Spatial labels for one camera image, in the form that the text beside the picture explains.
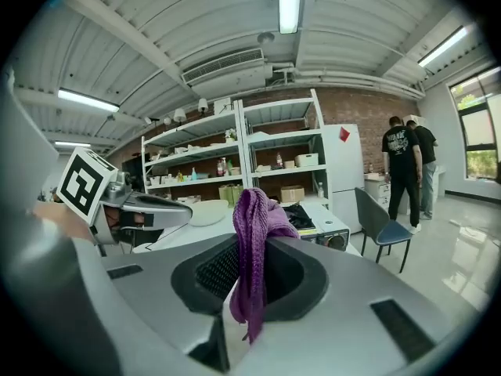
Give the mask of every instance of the knitted towel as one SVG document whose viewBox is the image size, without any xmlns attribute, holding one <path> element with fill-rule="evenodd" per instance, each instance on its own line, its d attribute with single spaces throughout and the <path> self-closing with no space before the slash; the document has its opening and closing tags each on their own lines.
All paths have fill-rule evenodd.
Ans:
<svg viewBox="0 0 501 376">
<path fill-rule="evenodd" d="M 265 308 L 265 241 L 270 236 L 299 238 L 285 211 L 259 188 L 242 192 L 233 212 L 238 235 L 240 278 L 229 308 L 239 323 L 247 321 L 247 335 L 252 343 L 259 334 Z"/>
</svg>

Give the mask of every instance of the white wall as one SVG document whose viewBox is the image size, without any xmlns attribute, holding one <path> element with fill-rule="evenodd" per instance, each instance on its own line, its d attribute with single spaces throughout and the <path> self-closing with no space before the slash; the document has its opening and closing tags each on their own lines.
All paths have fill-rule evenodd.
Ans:
<svg viewBox="0 0 501 376">
<path fill-rule="evenodd" d="M 52 195 L 50 194 L 50 190 L 59 184 L 59 180 L 63 175 L 64 168 L 66 167 L 67 162 L 70 160 L 71 155 L 69 154 L 59 154 L 57 158 L 57 162 L 54 164 L 52 171 L 44 182 L 43 187 L 41 188 L 44 191 L 45 199 L 50 201 Z"/>
<path fill-rule="evenodd" d="M 457 109 L 449 86 L 468 78 L 475 70 L 456 74 L 453 80 L 442 82 L 426 91 L 426 97 L 417 103 L 421 116 L 438 141 L 435 148 L 437 162 L 445 165 L 445 189 L 482 197 L 501 199 L 501 185 L 494 181 L 466 178 L 466 155 L 463 133 Z"/>
</svg>

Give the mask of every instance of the black t-shirt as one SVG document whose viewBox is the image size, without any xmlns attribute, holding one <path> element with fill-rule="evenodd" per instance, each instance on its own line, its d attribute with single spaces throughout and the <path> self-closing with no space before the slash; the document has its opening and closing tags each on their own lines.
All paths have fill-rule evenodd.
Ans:
<svg viewBox="0 0 501 376">
<path fill-rule="evenodd" d="M 392 177 L 416 174 L 416 159 L 413 146 L 419 145 L 412 129 L 398 125 L 389 129 L 383 136 L 383 152 L 390 155 L 390 174 Z"/>
<path fill-rule="evenodd" d="M 417 139 L 420 143 L 421 155 L 423 156 L 423 164 L 431 163 L 435 161 L 435 151 L 433 148 L 433 142 L 436 138 L 433 136 L 428 128 L 418 125 L 414 132 L 416 133 Z"/>
</svg>

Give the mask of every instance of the white sneaker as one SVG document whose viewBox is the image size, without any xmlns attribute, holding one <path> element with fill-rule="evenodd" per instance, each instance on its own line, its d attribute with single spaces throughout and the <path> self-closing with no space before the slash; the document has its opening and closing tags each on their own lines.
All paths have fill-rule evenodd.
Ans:
<svg viewBox="0 0 501 376">
<path fill-rule="evenodd" d="M 421 225 L 420 224 L 418 224 L 416 227 L 411 227 L 409 229 L 409 232 L 411 234 L 418 234 L 420 231 L 421 231 Z"/>
</svg>

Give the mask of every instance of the white shelf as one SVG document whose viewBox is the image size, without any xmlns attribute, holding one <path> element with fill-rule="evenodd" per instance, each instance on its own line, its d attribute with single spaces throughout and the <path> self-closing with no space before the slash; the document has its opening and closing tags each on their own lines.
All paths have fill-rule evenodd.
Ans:
<svg viewBox="0 0 501 376">
<path fill-rule="evenodd" d="M 302 119 L 313 98 L 280 100 L 244 107 L 243 113 L 250 125 L 267 124 L 274 121 Z"/>
<path fill-rule="evenodd" d="M 188 150 L 182 154 L 173 154 L 172 156 L 162 157 L 154 161 L 148 161 L 144 164 L 145 167 L 154 165 L 169 165 L 175 166 L 183 163 L 190 163 L 213 157 L 224 156 L 225 154 L 237 154 L 238 143 L 223 143 L 217 146 L 202 147 L 200 149 Z"/>
<path fill-rule="evenodd" d="M 281 134 L 247 137 L 247 142 L 256 150 L 272 149 L 281 146 L 304 145 L 314 136 L 320 135 L 320 129 L 308 129 L 305 131 L 283 132 Z"/>
<path fill-rule="evenodd" d="M 261 178 L 261 177 L 270 177 L 272 175 L 293 174 L 295 172 L 316 172 L 318 170 L 327 170 L 327 166 L 325 164 L 319 164 L 316 166 L 282 168 L 280 170 L 271 170 L 270 172 L 253 172 L 252 177 Z"/>
<path fill-rule="evenodd" d="M 183 181 L 182 183 L 169 183 L 147 186 L 148 190 L 159 190 L 161 188 L 175 188 L 177 186 L 188 186 L 197 184 L 210 184 L 210 183 L 226 183 L 228 181 L 242 180 L 241 175 L 227 175 L 226 177 L 214 177 L 212 179 L 198 179 L 196 181 Z"/>
<path fill-rule="evenodd" d="M 188 143 L 207 136 L 217 135 L 228 128 L 235 128 L 235 112 L 202 117 L 200 120 L 192 121 L 180 127 L 162 132 L 144 142 L 145 145 L 156 146 L 177 146 Z"/>
<path fill-rule="evenodd" d="M 284 202 L 281 203 L 280 206 L 283 208 L 287 206 L 291 206 L 297 202 Z M 326 197 L 317 197 L 316 195 L 306 195 L 304 200 L 300 201 L 300 203 L 306 204 L 329 204 L 329 200 Z"/>
</svg>

